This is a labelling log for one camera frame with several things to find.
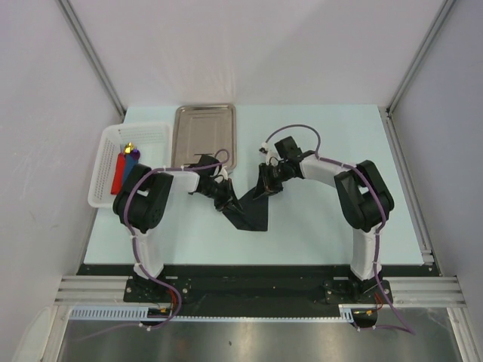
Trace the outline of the black paper napkin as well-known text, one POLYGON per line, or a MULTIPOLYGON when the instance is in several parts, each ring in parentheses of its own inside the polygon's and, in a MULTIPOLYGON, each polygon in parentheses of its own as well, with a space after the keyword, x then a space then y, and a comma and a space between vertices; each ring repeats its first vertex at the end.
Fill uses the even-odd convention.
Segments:
POLYGON ((269 224, 269 199, 267 197, 260 197, 254 200, 254 193, 255 188, 253 187, 239 200, 242 212, 226 208, 222 211, 222 214, 238 230, 267 232, 269 224))

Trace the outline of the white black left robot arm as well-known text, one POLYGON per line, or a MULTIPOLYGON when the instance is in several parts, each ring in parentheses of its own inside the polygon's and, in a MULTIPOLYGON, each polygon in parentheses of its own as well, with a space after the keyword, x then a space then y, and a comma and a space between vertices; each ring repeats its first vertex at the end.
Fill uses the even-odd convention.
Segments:
POLYGON ((157 277, 164 262, 149 250, 146 234, 161 222, 171 193, 198 193, 212 199, 214 208, 225 215, 245 214, 225 163, 209 154, 200 154, 197 163, 180 167, 152 169, 137 163, 122 183, 112 210, 131 233, 134 272, 144 278, 140 292, 148 300, 159 301, 167 292, 166 282, 157 277))

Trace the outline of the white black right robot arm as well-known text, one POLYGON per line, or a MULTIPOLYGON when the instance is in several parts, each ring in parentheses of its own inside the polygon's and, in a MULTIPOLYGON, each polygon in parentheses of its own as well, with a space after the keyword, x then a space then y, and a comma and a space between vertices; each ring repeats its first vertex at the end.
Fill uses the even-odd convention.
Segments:
POLYGON ((348 283, 348 293, 356 302, 367 302, 376 290, 371 279, 382 270, 380 232, 395 206, 375 163, 366 160, 351 165, 322 158, 312 150, 302 151, 293 137, 278 141, 275 148, 273 152, 266 143, 260 148, 265 161, 259 165, 253 199, 276 195, 283 190, 283 183, 296 178, 335 188, 353 234, 350 269, 356 279, 348 283))

